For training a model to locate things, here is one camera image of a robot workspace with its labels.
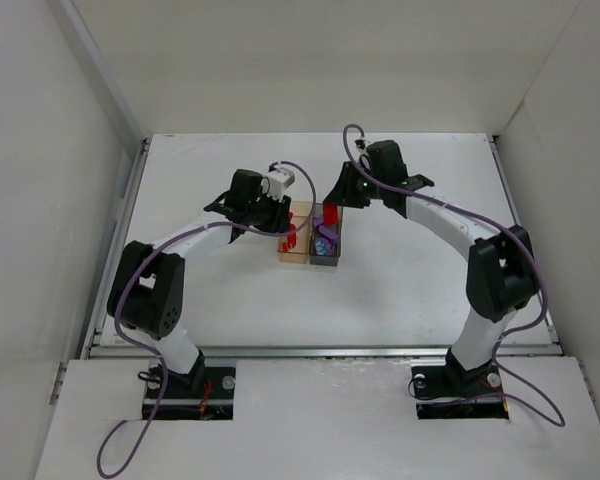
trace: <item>small box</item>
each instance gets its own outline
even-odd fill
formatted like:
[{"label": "small box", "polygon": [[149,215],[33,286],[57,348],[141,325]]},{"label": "small box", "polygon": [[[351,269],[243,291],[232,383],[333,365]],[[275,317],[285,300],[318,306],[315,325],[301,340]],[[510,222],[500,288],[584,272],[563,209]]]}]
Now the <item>small box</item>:
[{"label": "small box", "polygon": [[[333,225],[334,210],[337,211],[337,224],[335,225]],[[309,239],[309,263],[311,265],[336,267],[340,260],[343,208],[329,205],[328,211],[329,225],[325,224],[322,204],[316,205]]]},{"label": "small box", "polygon": [[298,233],[278,239],[278,259],[285,263],[307,263],[311,237],[311,202],[291,202],[291,229],[299,227],[308,217],[309,225]]}]

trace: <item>red object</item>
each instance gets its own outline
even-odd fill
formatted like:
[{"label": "red object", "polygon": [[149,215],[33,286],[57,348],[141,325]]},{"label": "red object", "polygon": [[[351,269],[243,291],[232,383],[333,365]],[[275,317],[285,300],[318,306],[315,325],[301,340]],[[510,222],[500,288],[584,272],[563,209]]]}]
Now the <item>red object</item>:
[{"label": "red object", "polygon": [[323,205],[322,218],[327,227],[338,224],[338,207],[336,205]]},{"label": "red object", "polygon": [[[289,212],[289,220],[291,220],[292,217],[293,217],[293,213]],[[292,223],[291,230],[295,230],[295,229],[296,229],[296,226]],[[287,241],[282,244],[282,251],[288,252],[292,248],[295,248],[297,243],[298,243],[297,235],[295,233],[292,235],[289,235],[287,237]]]},{"label": "red object", "polygon": [[198,404],[198,408],[200,409],[200,420],[204,417],[204,412],[207,409],[207,402],[209,401],[212,390],[211,380],[207,380],[207,383],[204,385],[204,397],[202,397],[202,400],[200,400],[200,403]]}]

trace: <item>red wire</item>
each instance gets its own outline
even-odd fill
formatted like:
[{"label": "red wire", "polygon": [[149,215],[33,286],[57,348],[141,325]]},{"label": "red wire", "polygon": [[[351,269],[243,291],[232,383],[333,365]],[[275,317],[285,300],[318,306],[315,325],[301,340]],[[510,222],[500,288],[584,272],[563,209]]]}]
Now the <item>red wire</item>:
[{"label": "red wire", "polygon": [[200,420],[204,417],[204,411],[207,409],[207,402],[209,401],[211,390],[213,390],[213,385],[211,380],[207,380],[207,383],[204,384],[204,397],[202,397],[202,400],[200,400],[200,403],[198,404],[198,408],[200,409]]}]

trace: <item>white wall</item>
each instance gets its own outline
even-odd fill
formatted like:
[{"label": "white wall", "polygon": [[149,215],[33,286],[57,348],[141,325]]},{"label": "white wall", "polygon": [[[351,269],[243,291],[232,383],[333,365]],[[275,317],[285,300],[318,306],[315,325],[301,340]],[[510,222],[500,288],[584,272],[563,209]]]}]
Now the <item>white wall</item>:
[{"label": "white wall", "polygon": [[500,133],[579,0],[76,0],[152,133]]},{"label": "white wall", "polygon": [[31,478],[121,143],[45,0],[0,0],[0,479]]},{"label": "white wall", "polygon": [[600,0],[583,0],[499,141],[567,353],[600,415]]}]

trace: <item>red block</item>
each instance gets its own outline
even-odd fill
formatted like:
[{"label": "red block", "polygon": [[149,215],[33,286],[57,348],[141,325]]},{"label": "red block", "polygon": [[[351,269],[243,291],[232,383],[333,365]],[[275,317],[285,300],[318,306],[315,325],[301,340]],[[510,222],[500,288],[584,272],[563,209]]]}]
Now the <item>red block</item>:
[{"label": "red block", "polygon": [[338,207],[336,205],[323,205],[322,206],[322,217],[324,218],[324,224],[327,227],[338,224]]}]

